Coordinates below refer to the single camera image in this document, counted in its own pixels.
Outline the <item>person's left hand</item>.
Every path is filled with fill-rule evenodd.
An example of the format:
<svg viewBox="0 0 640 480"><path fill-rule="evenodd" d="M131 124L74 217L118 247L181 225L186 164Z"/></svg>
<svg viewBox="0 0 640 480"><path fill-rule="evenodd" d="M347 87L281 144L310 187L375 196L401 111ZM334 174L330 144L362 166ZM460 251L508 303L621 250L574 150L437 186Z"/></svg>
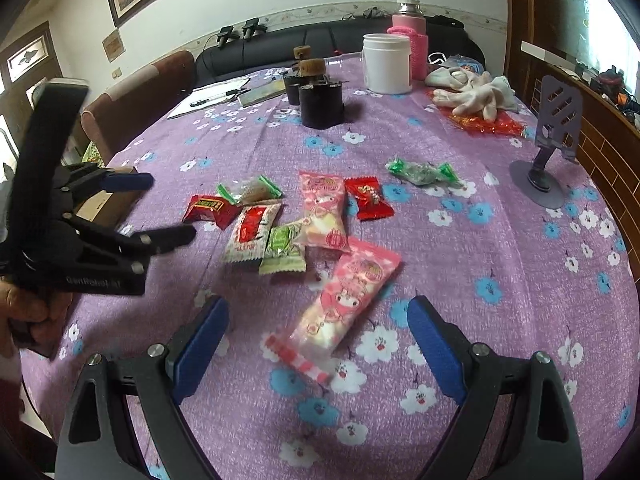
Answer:
<svg viewBox="0 0 640 480"><path fill-rule="evenodd" d="M54 292L43 300L32 292L1 279L1 356L11 359L15 353L10 321L32 324L30 333L38 346L55 348L60 344L67 311L74 296L71 292Z"/></svg>

